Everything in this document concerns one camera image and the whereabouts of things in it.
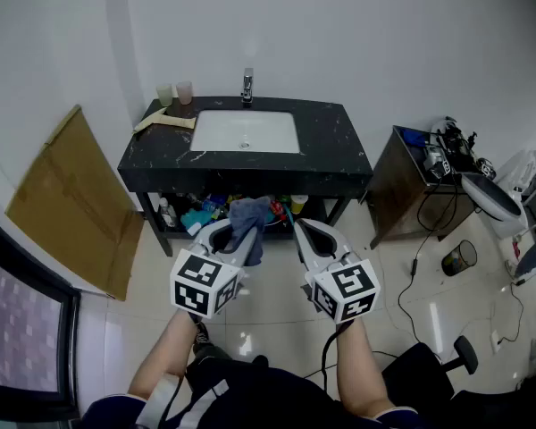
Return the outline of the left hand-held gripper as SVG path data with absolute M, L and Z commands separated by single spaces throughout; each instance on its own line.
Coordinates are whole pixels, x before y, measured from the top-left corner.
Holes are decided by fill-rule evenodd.
M 256 236 L 256 227 L 232 234 L 229 219 L 202 228 L 173 265 L 171 303 L 203 318 L 217 315 L 239 292 Z

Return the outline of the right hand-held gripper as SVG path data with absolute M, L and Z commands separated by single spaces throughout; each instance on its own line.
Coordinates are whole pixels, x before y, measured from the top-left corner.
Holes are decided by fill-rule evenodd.
M 313 219 L 298 219 L 294 240 L 308 271 L 304 289 L 317 311 L 335 324 L 344 324 L 374 310 L 381 285 L 372 263 L 350 253 L 347 239 L 337 229 Z M 340 261 L 317 268 L 317 259 L 332 258 Z

